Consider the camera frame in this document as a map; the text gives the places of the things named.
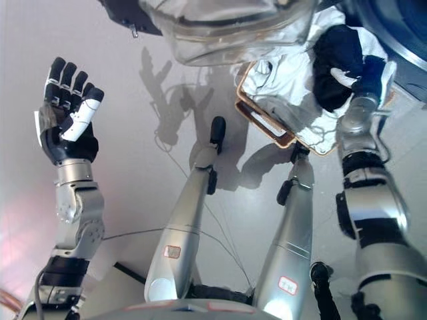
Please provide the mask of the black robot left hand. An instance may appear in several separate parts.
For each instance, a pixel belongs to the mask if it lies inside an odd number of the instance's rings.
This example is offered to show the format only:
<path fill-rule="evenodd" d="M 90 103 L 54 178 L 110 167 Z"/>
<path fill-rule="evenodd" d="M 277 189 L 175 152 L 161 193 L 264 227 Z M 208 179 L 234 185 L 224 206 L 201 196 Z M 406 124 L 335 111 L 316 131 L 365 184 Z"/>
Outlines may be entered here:
<path fill-rule="evenodd" d="M 76 64 L 56 57 L 43 90 L 43 102 L 35 112 L 37 140 L 54 165 L 68 159 L 94 161 L 99 143 L 92 119 L 104 92 L 88 81 Z"/>

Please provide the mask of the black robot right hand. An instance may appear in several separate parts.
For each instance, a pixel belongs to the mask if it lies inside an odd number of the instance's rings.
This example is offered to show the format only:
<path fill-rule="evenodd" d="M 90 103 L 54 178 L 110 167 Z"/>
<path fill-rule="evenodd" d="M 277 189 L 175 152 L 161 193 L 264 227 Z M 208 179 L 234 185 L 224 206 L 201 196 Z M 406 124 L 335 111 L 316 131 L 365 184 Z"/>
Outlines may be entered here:
<path fill-rule="evenodd" d="M 350 75 L 350 71 L 343 71 L 333 67 L 331 76 L 344 87 L 351 89 L 353 93 L 372 93 L 379 101 L 383 100 L 383 92 L 387 88 L 389 62 L 375 56 L 366 55 L 362 60 L 362 70 L 359 74 Z"/>

